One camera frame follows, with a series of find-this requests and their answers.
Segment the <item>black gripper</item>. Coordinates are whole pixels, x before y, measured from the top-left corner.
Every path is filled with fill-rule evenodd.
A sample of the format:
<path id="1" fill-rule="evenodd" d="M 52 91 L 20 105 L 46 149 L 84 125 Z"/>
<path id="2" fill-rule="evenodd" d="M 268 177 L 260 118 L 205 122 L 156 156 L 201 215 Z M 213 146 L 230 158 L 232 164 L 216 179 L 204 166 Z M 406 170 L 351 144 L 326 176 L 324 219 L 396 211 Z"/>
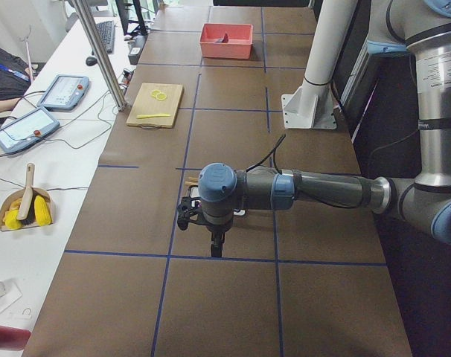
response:
<path id="1" fill-rule="evenodd" d="M 210 225 L 207 229 L 211 232 L 211 256 L 221 257 L 225 235 L 231 229 L 231 225 Z"/>

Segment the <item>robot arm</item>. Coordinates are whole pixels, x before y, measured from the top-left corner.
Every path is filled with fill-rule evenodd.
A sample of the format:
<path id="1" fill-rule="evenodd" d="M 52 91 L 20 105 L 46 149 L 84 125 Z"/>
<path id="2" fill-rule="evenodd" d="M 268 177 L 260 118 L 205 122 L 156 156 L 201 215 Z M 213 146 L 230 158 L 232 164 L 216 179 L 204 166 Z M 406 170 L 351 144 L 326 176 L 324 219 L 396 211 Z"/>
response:
<path id="1" fill-rule="evenodd" d="M 297 200 L 388 214 L 451 245 L 451 1 L 373 1 L 367 50 L 408 54 L 414 63 L 418 121 L 414 178 L 374 179 L 307 173 L 255 164 L 234 170 L 212 163 L 199 174 L 199 195 L 180 206 L 178 226 L 190 216 L 211 233 L 220 257 L 236 210 L 287 210 Z"/>

